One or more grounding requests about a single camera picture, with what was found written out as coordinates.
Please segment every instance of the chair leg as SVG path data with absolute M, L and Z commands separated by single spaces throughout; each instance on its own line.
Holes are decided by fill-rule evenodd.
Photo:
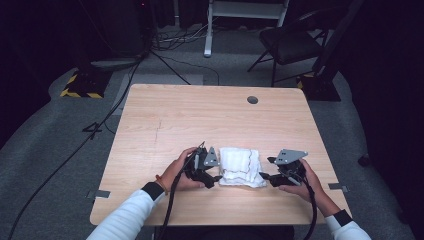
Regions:
M 253 65 L 247 70 L 247 72 L 250 72 L 250 70 L 252 70 L 256 66 L 256 64 L 258 64 L 262 60 L 262 58 L 264 58 L 265 55 L 267 54 L 268 54 L 268 51 L 266 50 L 264 53 L 262 53 L 262 55 L 258 58 L 258 60 L 256 60 L 255 63 L 253 63 Z
M 277 70 L 277 62 L 274 60 L 272 64 L 272 81 L 271 81 L 271 87 L 274 87 L 275 82 L 275 71 Z

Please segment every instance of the black cable on floor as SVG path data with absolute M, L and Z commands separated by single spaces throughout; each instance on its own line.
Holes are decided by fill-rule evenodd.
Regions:
M 189 83 L 187 80 L 185 80 L 184 78 L 183 78 L 183 76 L 181 76 L 179 73 L 177 73 L 171 66 L 169 66 L 169 64 L 165 61 L 165 60 L 163 60 L 162 59 L 162 57 L 161 56 L 159 56 L 159 55 L 157 55 L 155 52 L 153 52 L 152 50 L 150 50 L 150 52 L 153 54 L 153 55 L 155 55 L 157 58 L 159 58 L 159 60 L 161 60 L 163 63 L 165 63 L 165 65 L 169 68 L 169 69 L 171 69 L 171 71 L 173 71 L 179 78 L 181 78 L 184 82 L 186 82 L 188 85 L 191 85 L 191 83 Z
M 23 213 L 25 212 L 25 210 L 27 209 L 27 207 L 29 206 L 29 204 L 32 202 L 32 200 L 37 196 L 37 194 L 43 189 L 43 187 L 53 178 L 53 176 L 56 175 L 57 172 L 59 172 L 59 170 L 65 166 L 71 159 L 72 157 L 75 156 L 75 154 L 88 142 L 88 140 L 90 140 L 90 138 L 97 132 L 97 130 L 106 122 L 106 120 L 113 114 L 113 112 L 118 108 L 119 104 L 121 104 L 121 102 L 123 101 L 126 93 L 128 92 L 130 86 L 131 86 L 131 82 L 132 79 L 134 77 L 134 73 L 137 70 L 138 66 L 140 65 L 140 63 L 142 62 L 143 59 L 140 59 L 140 61 L 137 63 L 137 65 L 134 67 L 134 70 L 131 74 L 131 77 L 128 81 L 128 85 L 126 86 L 124 93 L 122 94 L 121 98 L 119 99 L 119 101 L 115 104 L 115 106 L 113 106 L 113 108 L 109 111 L 109 113 L 106 115 L 106 117 L 100 122 L 100 124 L 96 125 L 95 129 L 93 130 L 92 133 L 90 133 L 90 135 L 71 153 L 71 155 L 69 155 L 69 157 L 62 162 L 62 164 L 59 165 L 59 167 L 56 168 L 56 170 L 53 171 L 53 173 L 51 173 L 46 180 L 44 180 L 44 182 L 37 188 L 37 190 L 35 190 L 35 192 L 31 195 L 31 197 L 28 199 L 28 201 L 25 203 L 25 205 L 23 206 L 23 208 L 21 209 L 21 211 L 19 212 L 18 216 L 15 219 L 15 222 L 13 223 L 12 229 L 10 230 L 9 233 L 9 237 L 8 239 L 11 240 L 13 237 L 13 233 L 15 232 L 15 229 L 18 225 L 19 220 L 21 219 Z
M 218 74 L 218 72 L 217 72 L 217 71 L 215 71 L 215 70 L 214 70 L 214 69 L 212 69 L 212 68 L 205 67 L 205 66 L 200 66 L 200 65 L 195 65 L 195 64 L 191 64 L 191 63 L 188 63 L 188 62 L 178 61 L 178 60 L 175 60 L 175 59 L 170 58 L 170 57 L 164 57 L 164 56 L 160 56 L 160 57 L 161 57 L 161 58 L 164 58 L 164 59 L 172 60 L 172 61 L 177 62 L 177 63 L 187 64 L 187 65 L 189 65 L 189 66 L 193 66 L 193 67 L 199 67 L 199 68 L 206 68 L 206 69 L 209 69 L 209 70 L 211 70 L 211 71 L 215 72 L 215 74 L 216 74 L 216 76 L 217 76 L 218 86 L 220 85 L 220 84 L 219 84 L 219 74 Z

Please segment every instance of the tape strip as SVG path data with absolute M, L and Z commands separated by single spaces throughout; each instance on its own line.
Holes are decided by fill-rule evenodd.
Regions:
M 96 198 L 109 198 L 110 191 L 103 191 L 103 190 L 95 190 L 95 191 L 88 191 L 86 198 L 89 199 L 96 199 Z
M 341 189 L 343 192 L 349 192 L 349 188 L 340 183 L 329 183 L 330 190 Z

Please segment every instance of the white cloth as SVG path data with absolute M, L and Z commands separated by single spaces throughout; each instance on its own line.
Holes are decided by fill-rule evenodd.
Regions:
M 224 147 L 220 152 L 220 185 L 247 185 L 252 188 L 265 187 L 266 181 L 259 172 L 259 152 L 254 149 Z

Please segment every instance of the table top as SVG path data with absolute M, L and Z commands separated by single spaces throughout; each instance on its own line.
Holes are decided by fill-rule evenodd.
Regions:
M 249 96 L 257 104 L 247 101 Z M 281 149 L 302 150 L 327 194 L 349 208 L 303 92 L 295 88 L 134 84 L 129 92 L 90 220 L 99 224 L 129 195 L 154 181 L 180 153 L 205 141 L 218 157 L 221 147 L 256 149 L 263 172 L 277 174 L 267 157 Z M 217 167 L 207 171 L 219 175 Z M 169 197 L 145 225 L 162 225 Z M 177 192 L 169 225 L 310 224 L 310 203 L 273 188 L 220 186 Z M 323 216 L 318 213 L 318 223 Z

